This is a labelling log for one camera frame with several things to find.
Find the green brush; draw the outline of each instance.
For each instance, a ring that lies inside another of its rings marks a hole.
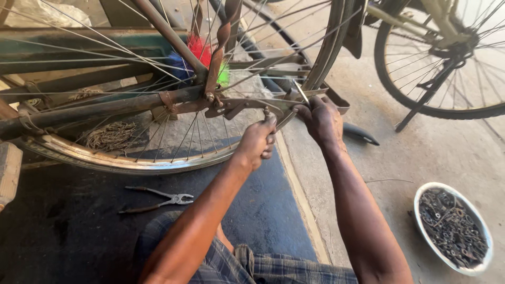
[[[230,73],[228,70],[229,70],[228,66],[225,65],[224,63],[221,63],[217,83],[220,84],[222,87],[226,87],[230,83]]]

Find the leg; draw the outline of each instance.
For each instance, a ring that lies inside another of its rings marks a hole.
[[[358,284],[353,270],[282,254],[254,254],[246,245],[235,248],[235,257],[256,283]]]
[[[140,275],[145,261],[181,213],[181,211],[165,212],[149,222],[140,233],[134,253],[134,267],[138,275]],[[254,281],[251,276],[244,270],[230,250],[233,251],[233,246],[226,239],[221,226],[219,226],[207,255],[190,283],[207,280],[253,284]]]

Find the blue brush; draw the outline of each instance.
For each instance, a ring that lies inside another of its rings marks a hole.
[[[181,80],[186,80],[193,76],[194,73],[193,68],[184,59],[182,59],[182,57],[179,54],[172,52],[170,53],[170,55],[168,55],[168,57],[166,57],[165,61],[167,65],[191,70],[191,71],[184,71],[180,69],[170,68],[170,74],[174,75],[175,77]]]

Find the pliers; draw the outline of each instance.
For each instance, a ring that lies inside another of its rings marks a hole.
[[[152,193],[155,193],[155,194],[159,194],[159,195],[168,197],[168,198],[170,198],[170,200],[162,202],[162,203],[159,203],[159,204],[156,204],[156,205],[152,205],[152,206],[149,206],[149,207],[127,209],[127,210],[124,210],[124,211],[119,211],[118,212],[119,214],[123,214],[123,213],[141,213],[141,212],[151,211],[151,210],[160,208],[161,206],[168,205],[168,204],[186,205],[186,204],[193,203],[193,200],[182,200],[185,197],[187,197],[187,198],[193,198],[194,196],[190,195],[190,194],[167,194],[167,193],[163,193],[163,192],[159,192],[159,191],[156,191],[156,190],[152,190],[150,188],[146,188],[146,187],[143,187],[143,186],[125,186],[125,188],[128,189],[128,190],[152,192]]]

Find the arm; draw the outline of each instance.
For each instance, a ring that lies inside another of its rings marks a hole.
[[[275,116],[249,126],[233,156],[187,208],[148,258],[140,283],[188,283],[249,174],[272,156]]]
[[[328,99],[312,97],[293,108],[321,147],[335,194],[337,221],[360,283],[413,283],[393,233],[342,141],[342,118]]]

